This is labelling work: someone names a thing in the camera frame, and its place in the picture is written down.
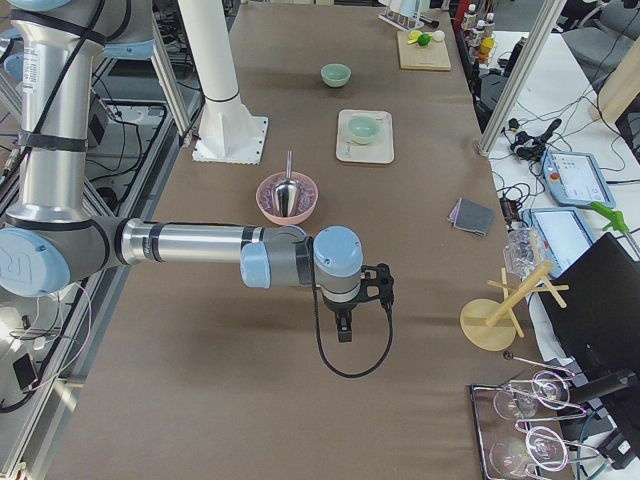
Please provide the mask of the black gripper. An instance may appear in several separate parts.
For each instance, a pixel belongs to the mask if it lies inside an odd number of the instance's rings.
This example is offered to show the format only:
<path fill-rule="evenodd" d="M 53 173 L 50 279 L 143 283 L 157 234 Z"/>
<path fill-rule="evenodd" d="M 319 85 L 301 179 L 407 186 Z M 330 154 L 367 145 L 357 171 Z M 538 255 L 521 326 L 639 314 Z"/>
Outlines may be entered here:
<path fill-rule="evenodd" d="M 335 302 L 324 298 L 325 306 L 334 313 L 337 338 L 339 343 L 352 341 L 352 311 L 356 308 L 355 302 Z"/>

